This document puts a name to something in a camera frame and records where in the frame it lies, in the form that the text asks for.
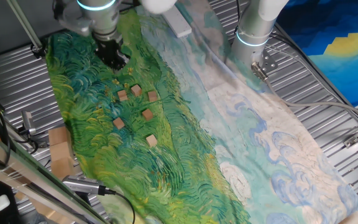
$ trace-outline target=metal floor grate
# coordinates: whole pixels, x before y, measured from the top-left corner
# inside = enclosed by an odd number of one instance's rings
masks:
[[[22,110],[32,113],[37,133],[64,125],[53,94],[46,61],[35,58],[30,46],[0,55],[0,104],[5,107],[6,119],[15,128],[22,126]],[[33,139],[37,142],[49,143],[48,132]],[[48,163],[46,168],[50,171],[49,147],[40,147],[33,157],[42,166]],[[78,176],[83,176],[76,157],[74,168]],[[89,201],[103,218],[108,218],[108,214],[95,195],[90,195]],[[35,210],[27,198],[18,201],[17,206],[23,216],[30,215]]]
[[[298,60],[303,61],[295,50],[279,40],[270,39],[267,44],[296,55]],[[313,73],[289,55],[269,48],[267,51],[278,63],[278,69],[268,74],[269,79],[273,88],[284,100],[291,103],[339,102],[340,96],[333,95],[335,91],[320,78],[312,66],[307,65]],[[344,144],[354,135],[358,135],[358,118],[348,110],[336,106],[291,108],[291,110],[316,140],[328,157],[328,161],[358,194],[358,143],[349,148]]]

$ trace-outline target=wooden block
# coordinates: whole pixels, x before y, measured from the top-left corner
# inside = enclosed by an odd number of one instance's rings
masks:
[[[62,142],[68,142],[71,147],[71,136],[66,126],[48,130],[48,134],[49,134],[49,144],[51,146],[60,144]]]
[[[70,157],[59,159],[58,161],[52,161],[50,165],[52,168],[52,173],[62,180],[67,175],[75,175],[73,160]]]
[[[157,101],[157,94],[155,91],[150,91],[147,93],[149,95],[149,101],[150,102],[155,102]]]
[[[117,94],[118,94],[119,101],[128,100],[128,96],[125,90],[118,91]]]
[[[53,161],[58,161],[63,158],[71,158],[74,162],[74,153],[71,145],[68,142],[62,142],[49,147],[50,157]]]
[[[131,88],[132,94],[135,96],[140,96],[140,94],[142,94],[142,89],[140,88],[139,85],[135,85]]]
[[[150,147],[157,145],[157,140],[153,134],[147,137],[146,140]]]
[[[150,119],[153,118],[153,113],[149,109],[142,112],[143,117],[146,119],[146,121],[150,121]]]
[[[125,126],[125,124],[121,118],[115,119],[114,121],[112,121],[112,123],[118,128],[118,130],[120,130],[121,128],[123,128]]]

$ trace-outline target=metal bar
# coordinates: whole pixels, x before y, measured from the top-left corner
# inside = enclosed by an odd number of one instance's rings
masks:
[[[19,22],[22,24],[27,35],[30,37],[31,42],[34,44],[34,47],[39,50],[42,48],[42,43],[40,39],[37,37],[37,34],[34,32],[33,28],[30,25],[30,22],[27,20],[26,16],[24,15],[20,5],[17,3],[16,0],[6,0],[9,6],[11,7],[12,11],[16,15]]]
[[[77,223],[85,224],[84,217],[93,223],[108,223],[32,156],[16,146],[17,151],[11,152],[9,167],[0,170],[0,181]],[[0,142],[1,162],[6,157],[5,147]]]

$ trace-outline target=cloth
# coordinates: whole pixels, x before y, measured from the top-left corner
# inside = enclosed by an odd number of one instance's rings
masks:
[[[208,2],[177,7],[193,28],[182,39],[141,7],[121,15],[131,60],[117,73],[91,38],[50,38],[53,90],[85,175],[123,193],[137,223],[339,223],[357,210],[358,196],[295,115],[231,55]],[[99,199],[115,222],[132,221],[127,202]]]

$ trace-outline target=metal rail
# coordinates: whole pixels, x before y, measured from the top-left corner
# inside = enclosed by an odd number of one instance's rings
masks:
[[[0,170],[1,182],[77,223],[86,224],[87,220],[93,223],[108,223],[20,146],[16,146],[17,151],[11,152],[9,167]],[[5,148],[0,142],[1,162],[6,158]]]

